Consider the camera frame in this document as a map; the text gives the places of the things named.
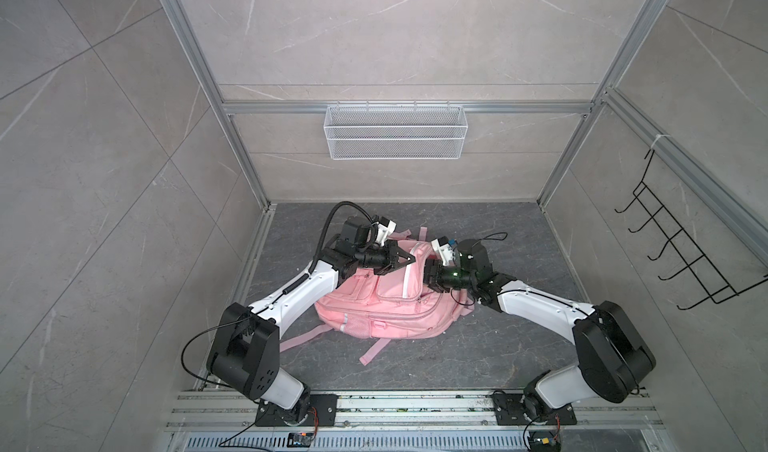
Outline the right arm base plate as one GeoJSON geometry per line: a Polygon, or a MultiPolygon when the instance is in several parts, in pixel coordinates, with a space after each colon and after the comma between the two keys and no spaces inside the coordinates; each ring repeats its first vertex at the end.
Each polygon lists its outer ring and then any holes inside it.
{"type": "Polygon", "coordinates": [[[532,394],[495,390],[490,394],[492,410],[500,426],[523,426],[529,423],[556,426],[577,424],[570,404],[551,409],[532,394]]]}

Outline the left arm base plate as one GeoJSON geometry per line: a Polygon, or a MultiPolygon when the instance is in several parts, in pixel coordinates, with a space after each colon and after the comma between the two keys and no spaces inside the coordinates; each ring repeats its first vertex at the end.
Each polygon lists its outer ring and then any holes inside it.
{"type": "Polygon", "coordinates": [[[311,393],[290,409],[283,409],[273,403],[260,404],[255,424],[257,427],[333,426],[338,400],[336,394],[311,393]]]}

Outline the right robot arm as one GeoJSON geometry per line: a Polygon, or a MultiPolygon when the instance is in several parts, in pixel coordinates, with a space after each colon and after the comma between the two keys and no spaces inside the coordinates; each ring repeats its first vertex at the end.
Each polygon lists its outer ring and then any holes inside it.
{"type": "Polygon", "coordinates": [[[656,359],[625,311],[616,303],[568,300],[494,270],[481,239],[431,242],[424,283],[437,292],[463,291],[471,305],[517,316],[568,340],[576,362],[546,371],[525,387],[525,417],[544,422],[555,411],[584,399],[619,404],[640,389],[656,359]]]}

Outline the pink school backpack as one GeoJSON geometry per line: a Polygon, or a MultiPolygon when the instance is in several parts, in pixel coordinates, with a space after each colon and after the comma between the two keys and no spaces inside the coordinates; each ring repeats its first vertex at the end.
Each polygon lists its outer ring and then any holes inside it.
{"type": "Polygon", "coordinates": [[[357,270],[314,304],[323,324],[283,341],[280,350],[285,352],[336,330],[358,339],[377,340],[360,358],[366,365],[393,340],[436,337],[470,314],[474,306],[465,290],[437,292],[424,283],[426,261],[439,258],[427,241],[427,233],[425,227],[417,236],[409,230],[395,233],[398,246],[413,255],[416,262],[383,276],[370,269],[357,270]]]}

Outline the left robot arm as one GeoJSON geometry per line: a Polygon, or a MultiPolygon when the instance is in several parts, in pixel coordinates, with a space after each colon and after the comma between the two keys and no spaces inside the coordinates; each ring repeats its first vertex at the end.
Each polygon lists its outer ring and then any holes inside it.
{"type": "Polygon", "coordinates": [[[330,240],[322,232],[312,261],[297,277],[250,306],[233,303],[225,309],[206,370],[250,400],[264,399],[304,417],[309,387],[280,367],[282,335],[357,270],[387,275],[414,264],[414,255],[389,235],[387,225],[363,217],[348,219],[330,240]]]}

